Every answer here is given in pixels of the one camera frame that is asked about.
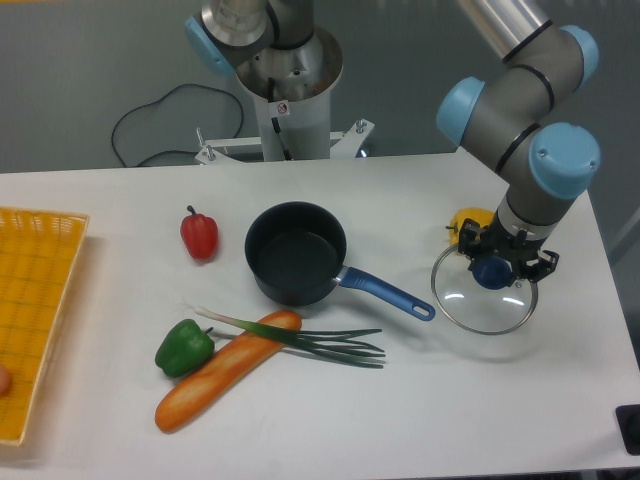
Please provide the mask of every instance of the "white table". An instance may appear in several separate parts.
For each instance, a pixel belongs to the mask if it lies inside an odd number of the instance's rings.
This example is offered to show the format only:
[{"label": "white table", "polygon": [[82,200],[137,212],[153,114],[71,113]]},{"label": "white table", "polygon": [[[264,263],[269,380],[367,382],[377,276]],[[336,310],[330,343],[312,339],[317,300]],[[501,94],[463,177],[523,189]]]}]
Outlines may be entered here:
[{"label": "white table", "polygon": [[[464,152],[0,176],[0,204],[91,216],[25,445],[0,449],[0,478],[377,479],[640,465],[614,414],[640,402],[640,378],[586,194],[547,242],[558,270],[516,332],[479,336],[440,312],[422,323],[337,288],[299,309],[305,328],[381,327],[371,340],[387,352],[383,370],[283,352],[186,428],[164,435],[154,424],[172,382],[153,357],[192,316],[187,305],[248,320],[278,308],[243,250],[267,207],[324,206],[345,227],[345,263],[434,303],[444,226],[459,208],[494,209],[505,190]],[[220,226],[220,250],[204,266],[178,232],[188,204]]]}]

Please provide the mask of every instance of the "robotic arm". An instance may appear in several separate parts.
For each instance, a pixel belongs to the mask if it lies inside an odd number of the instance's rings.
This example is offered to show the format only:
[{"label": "robotic arm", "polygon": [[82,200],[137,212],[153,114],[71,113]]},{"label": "robotic arm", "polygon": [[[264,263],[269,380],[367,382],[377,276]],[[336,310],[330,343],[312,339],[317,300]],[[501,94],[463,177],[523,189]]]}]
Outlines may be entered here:
[{"label": "robotic arm", "polygon": [[473,77],[447,95],[439,128],[509,183],[492,223],[466,220],[458,251],[482,286],[517,278],[537,282],[558,255],[540,251],[600,164],[595,139],[567,123],[537,122],[595,70],[593,38],[575,26],[557,28],[533,1],[458,0],[509,70],[487,86]]},{"label": "robotic arm", "polygon": [[[508,67],[493,85],[467,78],[444,99],[439,128],[509,183],[492,223],[467,220],[458,251],[481,285],[538,282],[558,255],[541,248],[600,164],[595,139],[538,121],[598,64],[593,38],[557,28],[533,0],[457,0]],[[329,92],[342,72],[336,40],[312,0],[207,0],[186,22],[193,47],[253,96],[265,160],[329,158]]]}]

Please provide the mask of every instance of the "red bell pepper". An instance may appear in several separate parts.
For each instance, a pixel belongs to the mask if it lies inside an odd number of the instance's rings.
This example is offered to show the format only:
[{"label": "red bell pepper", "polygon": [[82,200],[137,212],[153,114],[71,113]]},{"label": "red bell pepper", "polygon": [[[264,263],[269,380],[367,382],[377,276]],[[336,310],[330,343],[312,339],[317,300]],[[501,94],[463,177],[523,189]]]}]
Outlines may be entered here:
[{"label": "red bell pepper", "polygon": [[196,213],[189,205],[191,215],[180,225],[180,235],[191,255],[196,260],[209,260],[218,248],[218,225],[211,217]]}]

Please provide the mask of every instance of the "glass lid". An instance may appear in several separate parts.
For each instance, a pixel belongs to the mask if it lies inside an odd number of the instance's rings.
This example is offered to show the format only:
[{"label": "glass lid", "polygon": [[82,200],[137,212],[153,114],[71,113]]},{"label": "glass lid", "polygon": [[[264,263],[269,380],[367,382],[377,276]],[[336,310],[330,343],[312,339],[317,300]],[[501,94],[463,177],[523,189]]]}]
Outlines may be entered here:
[{"label": "glass lid", "polygon": [[455,244],[442,252],[433,266],[431,290],[445,316],[459,327],[483,335],[501,335],[522,326],[538,303],[537,285],[516,280],[500,288],[504,284],[500,276],[505,269],[510,275],[511,270],[497,257],[473,273],[469,263]]}]

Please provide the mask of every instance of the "gray floor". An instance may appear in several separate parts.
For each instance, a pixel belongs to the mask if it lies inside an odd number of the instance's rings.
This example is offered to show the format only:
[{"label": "gray floor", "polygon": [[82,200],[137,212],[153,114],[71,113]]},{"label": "gray floor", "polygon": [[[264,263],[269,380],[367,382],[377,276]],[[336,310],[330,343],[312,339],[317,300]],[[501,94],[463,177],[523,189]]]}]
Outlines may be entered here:
[{"label": "gray floor", "polygon": [[[251,105],[236,82],[210,74],[187,44],[182,24],[200,3],[0,5],[0,172],[117,168],[110,145],[117,120],[182,83],[239,95],[247,112],[240,135],[257,135]],[[599,71],[545,122],[577,123],[599,140],[603,167],[590,192],[605,246],[611,248],[640,206],[640,2],[540,4],[556,23],[582,26],[600,45]],[[374,121],[369,144],[374,155],[451,151],[434,122],[442,98],[463,77],[490,82],[503,72],[451,0],[321,0],[316,23],[344,50],[344,74],[332,96],[332,128],[346,129],[360,117]],[[158,151],[197,149],[196,126],[206,138],[228,138],[238,121],[229,99],[185,90],[131,116],[118,131],[117,146],[134,165]],[[159,163],[190,161],[170,156]],[[640,243],[631,238],[626,245],[612,268],[635,341],[640,339]]]}]

